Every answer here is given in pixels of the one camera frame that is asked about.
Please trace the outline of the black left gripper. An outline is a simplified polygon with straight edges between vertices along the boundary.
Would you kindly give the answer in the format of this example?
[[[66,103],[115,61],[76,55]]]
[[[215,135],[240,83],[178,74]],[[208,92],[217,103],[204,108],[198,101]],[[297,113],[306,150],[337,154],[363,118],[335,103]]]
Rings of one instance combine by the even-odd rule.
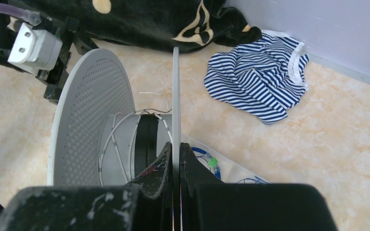
[[[72,17],[66,17],[63,21],[47,17],[36,28],[49,31],[63,43],[54,68],[50,71],[39,71],[36,75],[36,79],[46,85],[43,97],[53,104],[58,104],[69,76],[67,67],[71,58],[71,46],[74,45],[80,55],[97,49],[98,46],[90,38],[89,34],[81,28],[79,20]]]

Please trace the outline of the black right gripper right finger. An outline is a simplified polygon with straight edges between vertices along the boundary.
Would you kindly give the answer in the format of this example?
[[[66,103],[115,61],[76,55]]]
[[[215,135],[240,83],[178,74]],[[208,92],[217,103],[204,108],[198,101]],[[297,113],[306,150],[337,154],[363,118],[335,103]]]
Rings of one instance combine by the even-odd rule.
[[[321,193],[300,183],[225,183],[180,146],[185,231],[335,231]]]

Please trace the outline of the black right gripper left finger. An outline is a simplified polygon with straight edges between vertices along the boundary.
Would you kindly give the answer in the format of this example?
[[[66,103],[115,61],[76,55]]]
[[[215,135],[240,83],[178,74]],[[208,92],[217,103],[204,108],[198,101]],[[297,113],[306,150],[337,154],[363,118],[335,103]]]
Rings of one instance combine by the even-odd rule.
[[[172,230],[172,144],[129,182],[128,231]]]

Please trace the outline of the white perforated cable spool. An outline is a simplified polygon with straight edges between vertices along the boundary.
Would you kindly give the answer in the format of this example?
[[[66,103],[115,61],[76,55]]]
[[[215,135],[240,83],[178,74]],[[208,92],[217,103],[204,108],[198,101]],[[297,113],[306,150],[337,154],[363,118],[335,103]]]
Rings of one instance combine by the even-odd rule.
[[[110,50],[95,49],[73,67],[53,122],[49,186],[123,185],[178,140],[172,108],[137,109],[126,71]]]

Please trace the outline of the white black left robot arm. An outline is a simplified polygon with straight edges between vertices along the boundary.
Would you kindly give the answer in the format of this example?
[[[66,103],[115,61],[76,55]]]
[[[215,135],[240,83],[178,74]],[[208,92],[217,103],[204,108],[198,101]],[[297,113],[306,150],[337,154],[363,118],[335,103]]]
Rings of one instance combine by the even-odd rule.
[[[97,48],[64,0],[0,0],[0,65],[32,74],[57,104],[71,57]]]

